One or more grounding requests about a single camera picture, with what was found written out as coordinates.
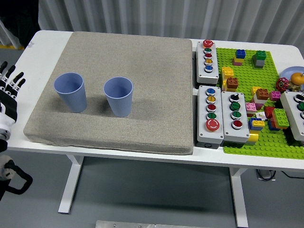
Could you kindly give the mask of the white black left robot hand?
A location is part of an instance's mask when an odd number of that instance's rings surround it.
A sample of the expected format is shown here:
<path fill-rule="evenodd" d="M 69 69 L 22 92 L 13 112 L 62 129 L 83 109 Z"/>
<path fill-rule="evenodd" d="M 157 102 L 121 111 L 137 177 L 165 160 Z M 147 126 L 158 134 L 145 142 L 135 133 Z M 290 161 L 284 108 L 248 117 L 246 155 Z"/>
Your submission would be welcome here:
<path fill-rule="evenodd" d="M 0 66 L 0 139 L 8 140 L 11 135 L 11 126 L 17 121 L 17 101 L 16 97 L 20 88 L 26 82 L 24 73 L 20 72 L 10 82 L 8 79 L 15 70 L 15 65 L 11 66 L 3 74 L 8 63 L 4 61 Z"/>

